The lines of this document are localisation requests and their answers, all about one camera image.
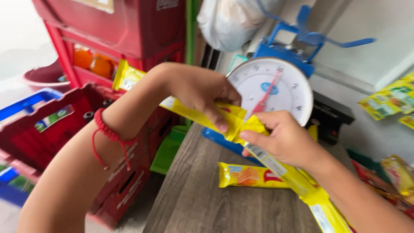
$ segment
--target red string bracelet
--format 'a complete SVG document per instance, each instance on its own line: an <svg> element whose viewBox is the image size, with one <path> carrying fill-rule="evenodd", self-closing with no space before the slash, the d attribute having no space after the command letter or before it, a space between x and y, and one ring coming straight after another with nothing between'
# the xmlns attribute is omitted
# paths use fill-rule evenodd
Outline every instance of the red string bracelet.
<svg viewBox="0 0 414 233"><path fill-rule="evenodd" d="M131 140L123 140L123 141L120 140L119 139L119 134L115 133L109 127L107 127L105 125L105 122L102 120L103 110L105 110L105 108L100 108L98 111L95 112L95 116L94 116L96 125L98 126L97 130L95 130L95 132L92 134L92 148L94 150L95 158L99 161L99 163L102 165L104 170L109 170L109 166L107 166L104 163L104 161L102 161L102 159L99 157L98 152L96 151L96 148L95 148L95 134L98 131L100 131L105 136L107 136L109 138L109 140L117 141L121 144L122 151L124 152L124 157L125 157L125 160L127 162L127 170L129 171L129 170L131 170L131 167L130 167L130 164L129 164L127 152L125 151L125 146L131 146L132 144L134 144L137 141L137 137L135 137Z"/></svg>

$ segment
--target right hand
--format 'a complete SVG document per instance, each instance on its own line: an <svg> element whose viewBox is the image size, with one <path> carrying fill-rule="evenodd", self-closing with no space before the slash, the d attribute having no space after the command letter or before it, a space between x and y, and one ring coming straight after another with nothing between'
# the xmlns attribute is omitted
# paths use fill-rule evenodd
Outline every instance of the right hand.
<svg viewBox="0 0 414 233"><path fill-rule="evenodd" d="M272 130L270 136L245 130L240 137L272 154L279 162L309 171L318 169L320 162L331 156L288 111L258 112L255 115ZM246 149L242 154L245 157L250 155Z"/></svg>

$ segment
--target wooden table surface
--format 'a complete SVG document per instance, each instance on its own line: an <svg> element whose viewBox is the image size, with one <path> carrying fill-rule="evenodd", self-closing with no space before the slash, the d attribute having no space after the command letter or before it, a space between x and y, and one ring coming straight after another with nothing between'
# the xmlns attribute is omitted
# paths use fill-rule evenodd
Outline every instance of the wooden table surface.
<svg viewBox="0 0 414 233"><path fill-rule="evenodd" d="M320 233L309 207L290 189L219 188L217 162L254 165L201 135L193 124L148 216L144 233ZM353 168L344 148L323 146Z"/></svg>

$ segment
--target red needle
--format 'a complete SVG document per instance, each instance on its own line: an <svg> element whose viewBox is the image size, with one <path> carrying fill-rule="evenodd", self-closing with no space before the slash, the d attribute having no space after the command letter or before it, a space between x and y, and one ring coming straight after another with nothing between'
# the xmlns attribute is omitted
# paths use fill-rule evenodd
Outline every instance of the red needle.
<svg viewBox="0 0 414 233"><path fill-rule="evenodd" d="M277 70L277 73L274 76L273 81L270 84L269 88L267 89L265 96L258 102L258 104L255 106L255 108L252 110L252 114L256 113L256 112L264 112L265 111L267 97L269 96L270 90L272 89L272 87L273 87L274 83L276 82L276 80L278 79L279 75L280 75L280 70Z"/></svg>

